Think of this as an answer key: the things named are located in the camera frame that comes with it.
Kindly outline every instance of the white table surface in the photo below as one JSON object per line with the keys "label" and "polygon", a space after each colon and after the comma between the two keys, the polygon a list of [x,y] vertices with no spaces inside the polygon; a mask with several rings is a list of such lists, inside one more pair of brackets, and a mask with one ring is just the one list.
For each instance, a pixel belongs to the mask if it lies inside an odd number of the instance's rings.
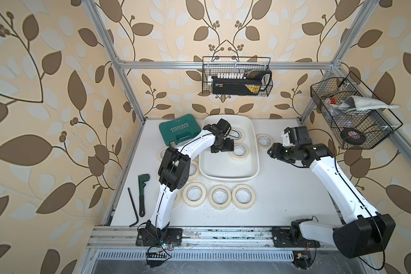
{"label": "white table surface", "polygon": [[[281,142],[280,135],[286,127],[298,126],[296,120],[293,119],[253,119],[252,121],[256,134],[268,134],[272,136],[274,142]],[[154,211],[159,193],[157,171],[160,161],[157,154],[165,147],[158,128],[162,122],[165,120],[146,121],[111,222],[112,226],[128,226],[135,222],[134,210],[127,188],[131,189],[138,212],[137,176],[143,173],[149,173],[151,179],[146,183],[144,190],[145,216],[139,217],[138,224],[146,222]],[[203,121],[197,119],[197,123],[202,125]],[[244,183],[213,182],[200,175],[195,181],[205,186],[206,200],[199,207],[190,207],[181,199],[180,205],[171,211],[170,225],[289,226],[294,220],[311,218],[313,215],[320,222],[341,224],[329,193],[310,169],[296,168],[285,162],[272,159],[266,150],[261,148],[259,148],[259,160],[259,174]],[[208,202],[208,192],[218,184],[228,187],[230,191],[238,184],[249,185],[256,194],[254,205],[247,210],[240,210],[232,203],[222,211],[214,209]]]}

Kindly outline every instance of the white plastic tray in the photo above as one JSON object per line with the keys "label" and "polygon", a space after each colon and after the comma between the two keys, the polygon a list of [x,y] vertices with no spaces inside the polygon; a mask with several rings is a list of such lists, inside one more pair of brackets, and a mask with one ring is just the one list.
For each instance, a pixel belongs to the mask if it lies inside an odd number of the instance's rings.
{"label": "white plastic tray", "polygon": [[199,154],[199,170],[209,180],[217,182],[245,182],[259,173],[259,156],[256,143],[256,133],[251,120],[241,115],[212,115],[204,119],[203,127],[216,124],[224,119],[231,124],[232,129],[241,129],[245,133],[242,141],[248,147],[248,157],[243,162],[230,158],[233,152],[211,153],[210,148]]}

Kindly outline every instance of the floral wallpaper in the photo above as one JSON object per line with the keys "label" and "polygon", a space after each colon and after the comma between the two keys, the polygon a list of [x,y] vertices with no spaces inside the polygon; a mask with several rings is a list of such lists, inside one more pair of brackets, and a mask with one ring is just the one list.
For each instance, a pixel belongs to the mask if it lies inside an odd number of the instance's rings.
{"label": "floral wallpaper", "polygon": [[95,0],[119,57],[331,61],[359,0]]}
{"label": "floral wallpaper", "polygon": [[201,73],[184,70],[128,72],[133,90],[149,118],[178,118],[192,114],[239,114],[249,118],[296,118],[309,101],[310,85],[319,82],[318,70],[273,71],[273,88],[265,96],[215,95],[202,92]]}
{"label": "floral wallpaper", "polygon": [[[343,66],[365,82],[382,101],[396,104],[404,122],[399,129],[411,140],[411,1],[381,0],[356,38]],[[372,150],[341,150],[319,112],[307,123],[314,142],[336,151],[337,161],[357,189],[381,213],[396,222],[387,245],[387,274],[411,274],[411,165],[390,140]],[[375,254],[376,267],[382,253]]]}
{"label": "floral wallpaper", "polygon": [[138,126],[80,1],[0,1],[0,273],[74,271]]}

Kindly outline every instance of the black mounting plate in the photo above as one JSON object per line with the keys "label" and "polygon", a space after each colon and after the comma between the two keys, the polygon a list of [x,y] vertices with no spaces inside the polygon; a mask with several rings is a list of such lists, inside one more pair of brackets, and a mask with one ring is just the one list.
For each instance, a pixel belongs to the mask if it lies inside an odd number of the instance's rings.
{"label": "black mounting plate", "polygon": [[[170,243],[173,246],[180,246],[181,239],[183,238],[183,229],[181,228],[168,228],[166,237],[170,237]],[[151,236],[146,231],[146,228],[140,228],[138,230],[137,240],[135,241],[136,246],[153,246],[155,245],[155,235]]]}
{"label": "black mounting plate", "polygon": [[273,234],[274,247],[320,247],[319,242],[314,240],[303,240],[297,243],[291,242],[289,240],[289,228],[273,227],[271,233]]}

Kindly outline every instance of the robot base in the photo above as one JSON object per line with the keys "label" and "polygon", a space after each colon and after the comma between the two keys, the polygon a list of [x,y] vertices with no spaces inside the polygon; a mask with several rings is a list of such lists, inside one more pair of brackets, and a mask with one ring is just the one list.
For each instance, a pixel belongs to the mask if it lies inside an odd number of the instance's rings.
{"label": "robot base", "polygon": [[[181,228],[167,228],[166,229],[166,235],[164,239],[170,238],[170,243],[173,246],[180,246],[181,245],[181,239],[183,235],[183,229]],[[158,245],[158,244],[163,244],[161,243],[156,243],[155,241],[155,236],[156,235],[150,235],[146,228],[140,228],[138,230],[138,236],[137,240],[135,241],[136,246],[153,246],[153,245]]]}
{"label": "robot base", "polygon": [[307,240],[301,236],[299,224],[310,219],[301,219],[291,222],[290,228],[273,227],[274,247],[320,247],[318,241]]}

